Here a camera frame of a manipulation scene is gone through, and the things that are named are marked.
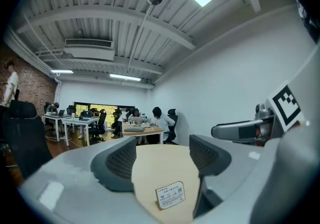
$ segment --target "white wall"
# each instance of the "white wall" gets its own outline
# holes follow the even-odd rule
[[[190,57],[147,92],[148,109],[177,109],[178,144],[219,123],[254,118],[255,107],[312,52],[297,9],[255,21]]]
[[[73,102],[136,106],[143,112],[146,109],[146,89],[115,84],[63,80],[59,94],[60,109],[66,109]]]

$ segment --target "air conditioner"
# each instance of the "air conditioner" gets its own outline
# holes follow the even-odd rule
[[[66,39],[64,51],[75,58],[90,58],[113,61],[114,42],[99,39]]]

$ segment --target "laptop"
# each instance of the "laptop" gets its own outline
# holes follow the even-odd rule
[[[65,110],[64,110],[64,109],[61,109],[61,110],[59,111],[58,116],[59,116],[59,117],[63,117],[64,114],[65,114]]]
[[[143,123],[143,118],[142,118],[142,116],[139,116],[139,117],[134,116],[134,117],[132,118],[132,121],[134,121],[134,123],[135,123],[136,125],[141,125],[141,124]]]
[[[86,121],[92,118],[92,112],[91,111],[82,111],[79,120],[80,121]]]

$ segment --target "brick wall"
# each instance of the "brick wall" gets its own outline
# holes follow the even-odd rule
[[[55,80],[24,61],[4,43],[0,44],[0,102],[4,100],[6,89],[3,83],[7,83],[10,76],[4,69],[8,61],[14,62],[18,74],[19,101],[33,103],[38,115],[43,114],[45,103],[55,100]]]

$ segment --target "white sticker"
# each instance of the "white sticker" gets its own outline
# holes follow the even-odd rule
[[[184,184],[181,181],[158,188],[155,192],[159,206],[163,210],[186,200]]]
[[[288,81],[275,90],[268,97],[268,101],[284,132],[288,131],[297,121],[303,122],[305,120],[304,114],[288,86]]]
[[[64,190],[64,185],[51,181],[39,197],[39,201],[49,210],[53,211]]]
[[[257,152],[252,151],[252,152],[249,153],[249,157],[252,158],[252,159],[255,159],[255,160],[259,160],[260,154],[257,153]]]

